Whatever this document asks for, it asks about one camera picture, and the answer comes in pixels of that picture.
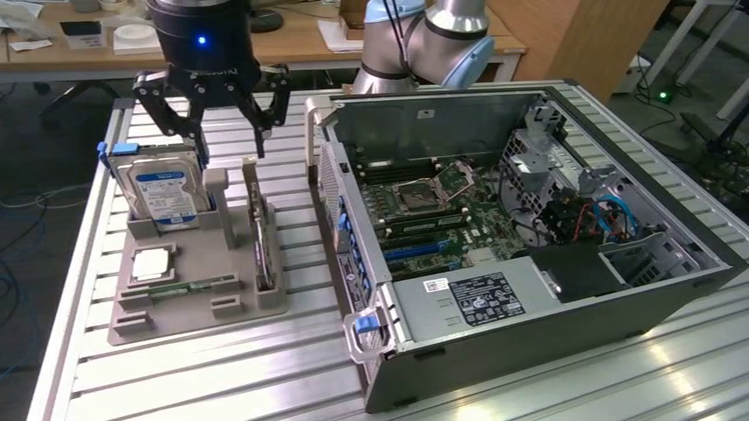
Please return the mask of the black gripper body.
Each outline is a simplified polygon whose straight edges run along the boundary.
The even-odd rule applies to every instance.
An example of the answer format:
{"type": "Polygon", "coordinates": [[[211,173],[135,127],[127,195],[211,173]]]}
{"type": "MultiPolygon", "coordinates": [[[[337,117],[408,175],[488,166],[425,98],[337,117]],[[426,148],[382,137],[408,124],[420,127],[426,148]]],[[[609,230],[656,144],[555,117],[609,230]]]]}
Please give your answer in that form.
{"type": "Polygon", "coordinates": [[[207,108],[234,106],[261,80],[244,1],[149,1],[167,63],[167,84],[207,108]]]}

